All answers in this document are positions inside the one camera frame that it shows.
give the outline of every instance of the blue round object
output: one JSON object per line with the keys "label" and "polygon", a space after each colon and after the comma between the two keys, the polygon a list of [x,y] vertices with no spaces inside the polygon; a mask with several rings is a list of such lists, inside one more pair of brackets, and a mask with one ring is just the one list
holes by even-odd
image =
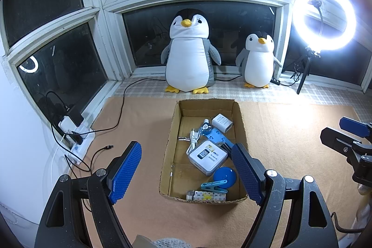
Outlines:
{"label": "blue round object", "polygon": [[221,167],[216,170],[213,175],[213,181],[227,180],[226,184],[219,185],[218,187],[226,189],[233,186],[236,182],[236,173],[230,167]]}

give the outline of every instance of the white wall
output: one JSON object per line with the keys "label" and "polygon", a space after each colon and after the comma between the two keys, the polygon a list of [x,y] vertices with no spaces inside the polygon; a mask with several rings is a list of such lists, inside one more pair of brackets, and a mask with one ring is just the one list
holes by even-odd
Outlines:
{"label": "white wall", "polygon": [[[33,247],[37,225],[32,223],[39,224],[54,184],[67,166],[58,150],[51,172],[57,150],[52,133],[23,95],[5,58],[0,61],[0,209],[18,239]],[[9,211],[32,223],[15,224]]]}

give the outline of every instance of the blue gripper pad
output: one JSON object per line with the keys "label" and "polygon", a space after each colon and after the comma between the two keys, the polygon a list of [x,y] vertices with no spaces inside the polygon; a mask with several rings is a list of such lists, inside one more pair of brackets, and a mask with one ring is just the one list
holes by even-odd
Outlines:
{"label": "blue gripper pad", "polygon": [[261,206],[265,199],[261,190],[261,182],[265,180],[263,173],[261,177],[257,174],[253,168],[253,165],[256,165],[253,158],[242,145],[239,147],[235,144],[232,147],[231,157],[249,198]]}
{"label": "blue gripper pad", "polygon": [[366,138],[370,134],[368,125],[347,117],[340,119],[340,128],[361,138]]}
{"label": "blue gripper pad", "polygon": [[107,185],[111,190],[109,199],[112,204],[115,204],[118,200],[124,197],[134,172],[140,163],[141,157],[141,144],[132,141],[123,155],[119,157],[118,162],[115,164],[113,170],[116,170],[116,173],[114,171],[114,175],[109,174],[107,176],[107,178],[110,178],[107,180]]}

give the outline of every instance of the cardboard box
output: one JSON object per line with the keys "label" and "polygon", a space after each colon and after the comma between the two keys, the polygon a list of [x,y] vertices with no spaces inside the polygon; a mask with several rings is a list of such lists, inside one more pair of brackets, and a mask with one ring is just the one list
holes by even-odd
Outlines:
{"label": "cardboard box", "polygon": [[[159,192],[162,196],[187,203],[237,203],[247,198],[247,193],[237,174],[237,181],[228,188],[226,201],[206,202],[187,201],[188,190],[200,190],[200,185],[213,181],[213,176],[207,177],[190,163],[186,150],[189,141],[180,141],[178,137],[189,137],[193,128],[199,128],[204,119],[212,119],[218,114],[233,121],[234,125],[225,136],[233,143],[240,142],[247,146],[246,131],[239,104],[227,99],[189,99],[178,101],[174,109],[172,124],[165,150],[163,168],[161,170]],[[228,158],[222,166],[235,170],[235,166]]]}

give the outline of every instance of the screw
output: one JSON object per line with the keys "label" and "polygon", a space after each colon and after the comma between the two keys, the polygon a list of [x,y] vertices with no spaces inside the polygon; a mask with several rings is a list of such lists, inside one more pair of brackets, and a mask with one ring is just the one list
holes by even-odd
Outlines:
{"label": "screw", "polygon": [[310,175],[306,175],[305,176],[305,181],[307,183],[313,183],[314,182],[314,178],[312,176],[310,176]]}
{"label": "screw", "polygon": [[106,170],[105,170],[104,168],[98,169],[98,170],[96,171],[96,175],[97,175],[98,177],[102,177],[102,176],[105,175],[105,174],[106,174]]}
{"label": "screw", "polygon": [[61,175],[59,178],[60,182],[66,182],[68,180],[68,175]]}
{"label": "screw", "polygon": [[278,173],[273,169],[269,169],[268,171],[266,171],[266,173],[270,177],[276,177],[278,175]]}

